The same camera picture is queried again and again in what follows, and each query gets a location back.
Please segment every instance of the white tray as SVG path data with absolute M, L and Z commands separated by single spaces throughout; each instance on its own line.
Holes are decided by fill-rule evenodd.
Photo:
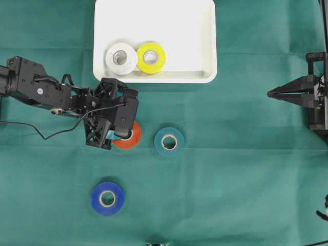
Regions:
M 208 83 L 217 74 L 216 18 L 213 0 L 97 0 L 95 4 L 93 73 L 126 83 Z M 136 50 L 146 42 L 160 44 L 167 62 L 162 72 L 138 69 L 118 76 L 105 55 L 116 42 Z

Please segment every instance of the white tape roll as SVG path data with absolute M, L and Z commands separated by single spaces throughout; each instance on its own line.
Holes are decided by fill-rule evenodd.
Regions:
M 126 43 L 116 43 L 106 53 L 106 66 L 117 75 L 131 73 L 137 64 L 137 52 Z

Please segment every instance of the teal tape roll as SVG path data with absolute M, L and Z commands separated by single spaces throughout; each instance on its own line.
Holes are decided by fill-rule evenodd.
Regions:
M 164 140 L 166 138 L 172 138 L 175 141 L 175 146 L 171 149 L 166 148 L 164 145 Z M 183 137 L 183 134 L 175 128 L 167 127 L 162 130 L 160 130 L 154 139 L 154 146 L 155 150 L 158 154 L 167 157 L 172 158 L 178 156 L 181 151 L 185 148 L 185 138 Z
M 120 137 L 114 135 L 114 131 L 108 131 L 106 138 L 109 140 L 121 140 Z

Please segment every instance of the red tape roll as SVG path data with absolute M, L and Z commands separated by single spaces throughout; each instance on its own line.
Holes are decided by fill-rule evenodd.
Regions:
M 122 150 L 130 150 L 138 145 L 141 140 L 141 127 L 138 122 L 134 122 L 133 129 L 132 129 L 132 136 L 127 139 L 115 140 L 112 143 L 122 149 Z

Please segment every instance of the black cable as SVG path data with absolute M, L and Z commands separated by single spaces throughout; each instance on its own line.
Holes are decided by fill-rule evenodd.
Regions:
M 56 132 L 54 134 L 51 134 L 50 136 L 48 137 L 44 137 L 43 134 L 39 131 L 39 129 L 32 125 L 32 124 L 28 124 L 28 123 L 22 123 L 22 122 L 13 122 L 13 121 L 3 121 L 3 120 L 0 120 L 0 123 L 5 123 L 5 124 L 16 124 L 16 125 L 24 125 L 24 126 L 29 126 L 29 127 L 32 127 L 34 128 L 34 130 L 44 139 L 44 140 L 48 140 L 49 138 L 52 138 L 58 134 L 61 134 L 61 133 L 64 133 L 64 132 L 71 132 L 71 131 L 74 131 L 75 128 L 81 123 L 81 121 L 87 117 L 89 114 L 91 113 L 94 113 L 94 112 L 97 112 L 97 111 L 101 111 L 101 110 L 105 110 L 105 109 L 114 109 L 114 108 L 117 108 L 119 106 L 124 106 L 125 104 L 117 104 L 115 106 L 111 106 L 111 107 L 104 107 L 104 108 L 101 108 L 101 109 L 94 109 L 94 110 L 91 110 L 89 111 L 88 113 L 86 113 L 85 115 L 83 115 L 78 121 L 77 123 L 74 125 L 73 128 L 70 128 L 70 129 L 67 129 L 67 130 L 62 130 L 62 131 L 59 131 L 59 132 Z
M 60 83 L 59 83 L 59 81 L 55 77 L 52 77 L 52 76 L 42 76 L 42 77 L 36 77 L 36 78 L 34 78 L 34 81 L 36 81 L 36 82 L 38 82 L 38 81 L 45 81 L 45 80 L 48 80 L 50 82 L 53 82 L 55 84 L 55 86 L 56 86 L 56 89 L 61 90 Z
M 73 79 L 72 79 L 72 76 L 68 73 L 63 75 L 63 78 L 61 79 L 61 84 L 69 86 L 70 88 L 72 88 L 72 90 L 76 94 L 79 94 L 79 91 L 81 91 L 81 90 L 86 91 L 86 90 L 89 89 L 89 88 L 81 88 L 81 87 L 75 86 L 74 82 L 73 82 Z
M 314 244 L 305 245 L 305 246 L 317 246 L 317 245 L 323 245 L 323 244 L 326 244 L 326 243 L 328 243 L 328 240 L 323 241 L 323 242 L 317 242 L 317 243 L 314 243 Z

